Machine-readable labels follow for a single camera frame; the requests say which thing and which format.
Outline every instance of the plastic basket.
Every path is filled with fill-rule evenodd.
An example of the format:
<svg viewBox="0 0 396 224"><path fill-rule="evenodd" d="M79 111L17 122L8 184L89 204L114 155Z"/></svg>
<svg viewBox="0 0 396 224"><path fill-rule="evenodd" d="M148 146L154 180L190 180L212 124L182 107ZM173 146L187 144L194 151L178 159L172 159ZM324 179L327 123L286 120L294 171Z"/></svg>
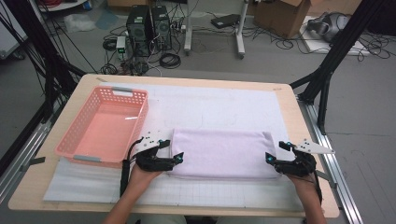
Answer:
<svg viewBox="0 0 396 224"><path fill-rule="evenodd" d="M130 145L140 137L148 111L146 91L96 87L55 153L71 162L121 168Z"/></svg>

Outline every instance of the wooden table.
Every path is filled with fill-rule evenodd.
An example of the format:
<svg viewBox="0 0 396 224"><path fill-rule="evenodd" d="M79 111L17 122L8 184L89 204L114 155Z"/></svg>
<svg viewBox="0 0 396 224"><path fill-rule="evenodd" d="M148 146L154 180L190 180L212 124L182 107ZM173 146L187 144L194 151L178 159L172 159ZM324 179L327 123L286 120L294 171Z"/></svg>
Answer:
<svg viewBox="0 0 396 224"><path fill-rule="evenodd" d="M65 106L61 116L54 124L43 146L36 157L46 157L44 163L32 165L26 172L23 180L18 185L8 206L15 210L38 210L38 211L92 211L108 212L112 203L53 203L44 202L42 199L55 172L59 156L53 150L65 134L68 126L77 115L93 87L101 82L138 83L152 85L210 87L223 89L240 89L256 91L273 91L276 94L279 106L285 121L291 142L300 142L302 139L310 139L309 131L304 122L300 107L297 104L291 87L287 84L255 83L239 81L220 81L186 78L165 77L121 77L106 75L86 75L78 83L76 90ZM321 181L323 191L323 210L325 217L338 217L339 210L332 195L329 184ZM191 216L262 216L262 217L302 217L302 212L278 211L252 208L223 208L223 207L192 207L192 206L159 206L137 205L134 213L151 214L182 214Z"/></svg>

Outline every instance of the desktop computer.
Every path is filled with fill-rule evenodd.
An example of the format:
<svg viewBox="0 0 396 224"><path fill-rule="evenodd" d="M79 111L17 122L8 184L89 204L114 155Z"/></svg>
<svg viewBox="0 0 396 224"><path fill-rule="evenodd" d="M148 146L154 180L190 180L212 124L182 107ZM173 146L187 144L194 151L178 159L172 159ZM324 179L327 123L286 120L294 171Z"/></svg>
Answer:
<svg viewBox="0 0 396 224"><path fill-rule="evenodd" d="M157 50L172 48L171 29L168 12L165 6L151 8L154 37Z"/></svg>
<svg viewBox="0 0 396 224"><path fill-rule="evenodd" d="M131 41L133 55L136 57L149 56L149 44L154 38L149 6L132 6L126 22L126 28Z"/></svg>

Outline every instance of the folded towel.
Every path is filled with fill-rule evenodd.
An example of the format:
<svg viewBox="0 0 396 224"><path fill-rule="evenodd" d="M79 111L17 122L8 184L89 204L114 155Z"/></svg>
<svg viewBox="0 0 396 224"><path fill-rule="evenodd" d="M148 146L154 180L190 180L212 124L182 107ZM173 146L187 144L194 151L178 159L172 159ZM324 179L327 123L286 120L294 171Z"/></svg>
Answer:
<svg viewBox="0 0 396 224"><path fill-rule="evenodd" d="M180 152L184 152L184 161L170 175L232 180L280 177L265 162L265 152L276 154L268 132L174 129L171 154Z"/></svg>

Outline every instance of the black cable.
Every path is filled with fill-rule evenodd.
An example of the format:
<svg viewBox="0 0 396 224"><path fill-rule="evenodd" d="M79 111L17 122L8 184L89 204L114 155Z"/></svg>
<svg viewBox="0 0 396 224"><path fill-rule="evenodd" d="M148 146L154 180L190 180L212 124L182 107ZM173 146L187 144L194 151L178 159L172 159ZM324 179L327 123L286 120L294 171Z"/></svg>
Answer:
<svg viewBox="0 0 396 224"><path fill-rule="evenodd" d="M165 53L160 58L160 66L166 69L175 69L181 65L180 57L176 54Z"/></svg>

